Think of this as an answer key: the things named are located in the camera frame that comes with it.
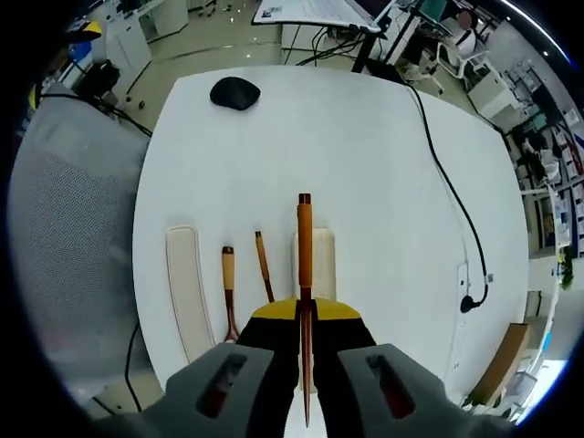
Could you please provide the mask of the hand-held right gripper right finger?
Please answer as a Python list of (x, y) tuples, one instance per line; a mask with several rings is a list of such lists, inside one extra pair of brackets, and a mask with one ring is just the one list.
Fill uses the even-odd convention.
[(455, 437), (442, 381), (391, 344), (377, 344), (350, 306), (313, 305), (313, 380), (329, 437)]

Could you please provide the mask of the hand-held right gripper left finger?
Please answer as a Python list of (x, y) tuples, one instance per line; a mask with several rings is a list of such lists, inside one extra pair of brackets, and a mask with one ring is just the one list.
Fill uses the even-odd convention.
[(299, 379), (294, 298), (256, 310), (221, 344), (168, 379), (166, 437), (282, 437)]

